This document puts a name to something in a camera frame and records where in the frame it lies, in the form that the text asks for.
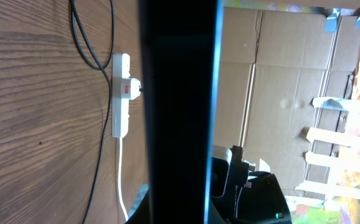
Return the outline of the Samsung Galaxy smartphone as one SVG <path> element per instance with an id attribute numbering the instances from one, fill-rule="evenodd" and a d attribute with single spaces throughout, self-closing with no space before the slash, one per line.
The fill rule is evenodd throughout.
<path id="1" fill-rule="evenodd" d="M 140 1 L 151 223 L 207 223 L 221 1 Z"/>

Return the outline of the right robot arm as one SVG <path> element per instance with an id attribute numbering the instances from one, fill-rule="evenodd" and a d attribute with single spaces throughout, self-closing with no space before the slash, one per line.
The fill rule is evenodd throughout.
<path id="1" fill-rule="evenodd" d="M 274 174 L 253 171 L 239 146 L 213 147 L 209 223 L 291 223 Z"/>

